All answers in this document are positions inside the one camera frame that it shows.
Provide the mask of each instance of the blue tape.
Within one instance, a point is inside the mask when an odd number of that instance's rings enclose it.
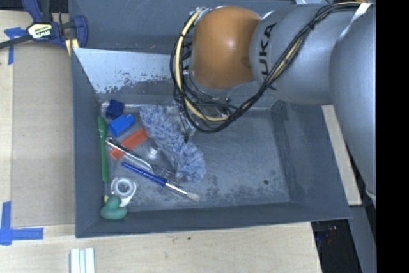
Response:
[[[28,33],[26,30],[22,29],[21,27],[13,27],[11,29],[5,29],[4,33],[8,36],[9,39],[14,39],[16,36],[25,36]],[[11,45],[8,48],[8,64],[11,65],[14,63],[14,46]]]
[[[1,213],[0,227],[0,245],[9,246],[13,241],[18,240],[42,240],[44,228],[23,228],[13,229],[10,227],[10,213],[12,203],[7,201],[3,203],[3,212]]]

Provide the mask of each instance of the green rubber duck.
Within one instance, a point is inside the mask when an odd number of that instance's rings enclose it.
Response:
[[[122,219],[128,213],[126,207],[120,207],[121,200],[117,196],[111,196],[100,210],[104,219]]]

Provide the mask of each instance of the orange block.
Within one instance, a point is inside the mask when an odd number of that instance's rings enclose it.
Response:
[[[125,138],[121,144],[128,148],[129,150],[134,149],[136,146],[139,146],[141,143],[143,143],[144,141],[148,140],[149,136],[146,133],[145,128],[140,128],[138,131],[136,131],[135,133],[131,134],[130,136],[128,136],[127,138]],[[124,156],[124,152],[122,150],[119,149],[112,149],[109,152],[109,155],[111,155],[112,158],[118,160],[120,158],[122,158]]]

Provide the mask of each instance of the blue paintbrush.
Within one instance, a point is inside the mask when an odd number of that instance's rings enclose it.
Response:
[[[140,175],[145,176],[146,178],[149,178],[150,180],[160,184],[163,187],[168,187],[173,191],[176,191],[178,194],[181,194],[182,196],[188,197],[191,200],[194,201],[199,201],[200,196],[198,194],[194,194],[192,192],[187,192],[182,190],[181,188],[169,183],[165,178],[162,178],[160,176],[154,175],[150,172],[144,171],[143,169],[137,168],[136,166],[133,166],[131,164],[128,164],[126,162],[122,162],[122,166],[125,166],[126,168],[129,168],[133,172],[139,173]]]

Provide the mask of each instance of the green object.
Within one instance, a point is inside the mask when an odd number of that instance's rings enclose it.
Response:
[[[105,138],[108,134],[108,124],[105,122],[104,118],[98,117],[98,132],[101,140],[101,177],[103,183],[109,182],[109,170],[108,170],[108,160],[107,151],[105,149]]]
[[[126,207],[120,207],[121,200],[117,196],[111,196],[100,210],[104,219],[122,219],[128,213]]]

